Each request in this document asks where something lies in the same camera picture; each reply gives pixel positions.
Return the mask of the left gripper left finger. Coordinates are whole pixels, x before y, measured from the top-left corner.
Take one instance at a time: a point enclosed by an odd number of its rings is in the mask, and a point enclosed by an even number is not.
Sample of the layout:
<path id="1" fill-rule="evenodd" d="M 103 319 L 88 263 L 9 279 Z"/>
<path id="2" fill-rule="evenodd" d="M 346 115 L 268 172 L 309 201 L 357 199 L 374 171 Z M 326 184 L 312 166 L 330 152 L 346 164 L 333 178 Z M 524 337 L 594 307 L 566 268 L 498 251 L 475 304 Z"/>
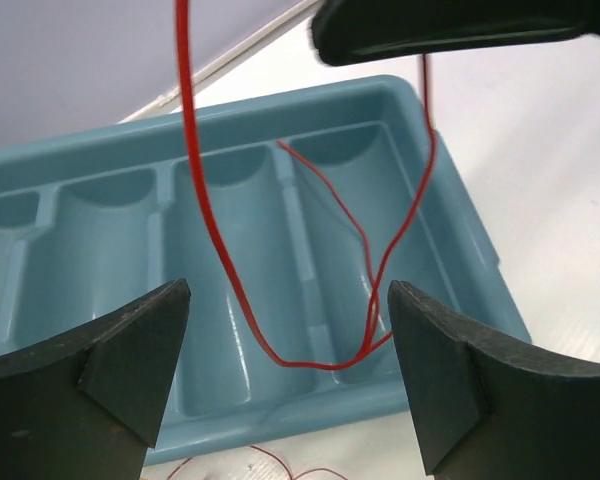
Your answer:
<path id="1" fill-rule="evenodd" d="M 167 282 L 0 355 L 0 479 L 137 479 L 155 447 L 191 292 Z"/>

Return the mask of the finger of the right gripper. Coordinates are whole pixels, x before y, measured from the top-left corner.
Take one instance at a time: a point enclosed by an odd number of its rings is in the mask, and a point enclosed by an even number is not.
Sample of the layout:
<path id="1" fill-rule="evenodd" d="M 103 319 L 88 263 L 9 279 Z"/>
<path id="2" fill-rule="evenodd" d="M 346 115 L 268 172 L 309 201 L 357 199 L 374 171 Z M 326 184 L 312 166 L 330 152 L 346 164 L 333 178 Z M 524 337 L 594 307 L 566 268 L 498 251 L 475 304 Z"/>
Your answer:
<path id="1" fill-rule="evenodd" d="M 325 1 L 310 32 L 323 63 L 345 66 L 600 37 L 600 0 Z"/>

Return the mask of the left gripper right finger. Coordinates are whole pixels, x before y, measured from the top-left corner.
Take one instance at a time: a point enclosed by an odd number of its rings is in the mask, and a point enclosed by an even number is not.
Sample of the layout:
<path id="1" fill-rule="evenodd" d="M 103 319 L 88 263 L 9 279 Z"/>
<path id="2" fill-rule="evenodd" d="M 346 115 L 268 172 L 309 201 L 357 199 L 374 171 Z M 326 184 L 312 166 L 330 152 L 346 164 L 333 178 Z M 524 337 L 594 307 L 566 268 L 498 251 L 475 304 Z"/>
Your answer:
<path id="1" fill-rule="evenodd" d="M 518 340 L 410 283 L 388 291 L 425 472 L 600 479 L 600 363 Z"/>

